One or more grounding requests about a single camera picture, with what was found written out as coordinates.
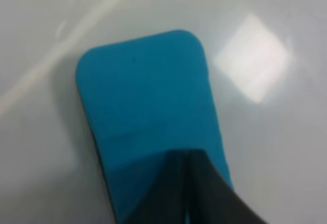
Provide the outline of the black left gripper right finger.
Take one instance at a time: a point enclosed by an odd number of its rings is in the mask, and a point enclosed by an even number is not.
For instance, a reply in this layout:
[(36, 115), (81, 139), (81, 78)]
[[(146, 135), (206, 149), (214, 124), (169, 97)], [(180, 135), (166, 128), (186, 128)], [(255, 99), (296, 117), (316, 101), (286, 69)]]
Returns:
[(203, 150), (190, 150), (188, 212), (190, 223), (265, 223), (229, 187)]

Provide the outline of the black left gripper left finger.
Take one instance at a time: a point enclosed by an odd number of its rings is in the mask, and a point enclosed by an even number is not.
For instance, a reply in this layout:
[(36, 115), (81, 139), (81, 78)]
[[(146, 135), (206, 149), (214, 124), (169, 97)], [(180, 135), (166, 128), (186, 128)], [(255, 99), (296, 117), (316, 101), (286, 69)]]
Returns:
[(168, 151), (146, 196), (125, 223), (185, 223), (186, 152)]

